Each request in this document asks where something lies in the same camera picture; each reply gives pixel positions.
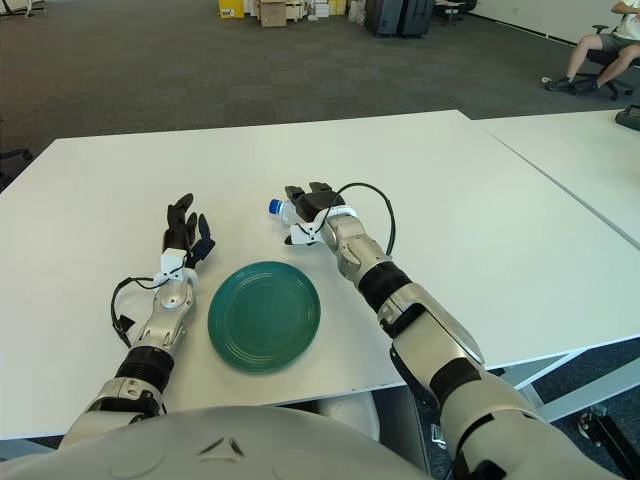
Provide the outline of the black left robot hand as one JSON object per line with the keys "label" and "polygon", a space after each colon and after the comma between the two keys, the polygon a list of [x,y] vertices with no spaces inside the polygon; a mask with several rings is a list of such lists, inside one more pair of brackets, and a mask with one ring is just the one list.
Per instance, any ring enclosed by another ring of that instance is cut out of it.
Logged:
{"label": "black left robot hand", "polygon": [[183,265],[191,269],[205,260],[216,245],[205,215],[196,212],[187,215],[193,200],[193,194],[187,193],[167,207],[168,228],[162,244],[163,251],[169,248],[184,251]]}

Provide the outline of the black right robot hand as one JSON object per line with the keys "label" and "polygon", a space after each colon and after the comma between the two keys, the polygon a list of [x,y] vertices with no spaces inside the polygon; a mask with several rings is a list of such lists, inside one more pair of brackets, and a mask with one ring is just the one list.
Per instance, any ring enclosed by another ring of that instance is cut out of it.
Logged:
{"label": "black right robot hand", "polygon": [[280,214],[289,227],[286,245],[310,245],[321,240],[321,221],[331,207],[343,205],[343,198],[330,185],[311,182],[309,191],[299,186],[285,187],[288,200]]}

